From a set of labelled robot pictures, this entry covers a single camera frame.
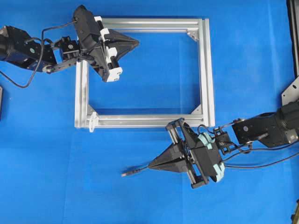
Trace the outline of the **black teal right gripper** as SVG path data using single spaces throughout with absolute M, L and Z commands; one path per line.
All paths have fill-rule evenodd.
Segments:
M 196 134 L 183 118 L 170 122 L 166 130 L 172 144 L 148 165 L 149 169 L 187 173 L 193 189 L 209 184 L 209 180 L 222 180 L 225 166 L 209 134 Z

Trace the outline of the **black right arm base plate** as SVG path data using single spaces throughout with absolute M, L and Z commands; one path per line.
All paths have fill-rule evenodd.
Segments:
M 299 99 L 299 77 L 283 91 L 281 94 L 282 105 L 286 105 L 290 102 L 295 102 Z

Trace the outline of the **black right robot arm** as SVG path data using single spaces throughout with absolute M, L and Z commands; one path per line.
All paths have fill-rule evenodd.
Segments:
M 221 155 L 251 146 L 259 141 L 268 148 L 289 145 L 299 139 L 299 103 L 290 102 L 276 112 L 259 114 L 231 123 L 239 145 L 234 144 L 222 127 L 213 132 L 195 133 L 184 118 L 166 126 L 172 144 L 156 157 L 148 168 L 170 172 L 186 172 L 192 188 L 219 182 L 225 171 Z

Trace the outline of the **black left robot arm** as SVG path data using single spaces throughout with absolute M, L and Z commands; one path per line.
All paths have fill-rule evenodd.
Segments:
M 52 40 L 31 37 L 26 31 L 4 26 L 0 30 L 0 59 L 34 73 L 54 73 L 86 61 L 103 82 L 119 80 L 122 68 L 118 61 L 139 45 L 139 41 L 113 29 L 105 28 L 102 18 L 80 5 L 71 24 L 77 40 L 69 36 Z

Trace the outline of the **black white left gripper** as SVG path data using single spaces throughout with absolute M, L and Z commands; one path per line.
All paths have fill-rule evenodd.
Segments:
M 139 41 L 113 29 L 101 28 L 101 21 L 96 21 L 93 13 L 83 5 L 75 9 L 73 19 L 82 55 L 103 82 L 118 81 L 122 73 L 118 61 L 136 48 Z M 112 44 L 108 45 L 106 35 L 110 35 Z

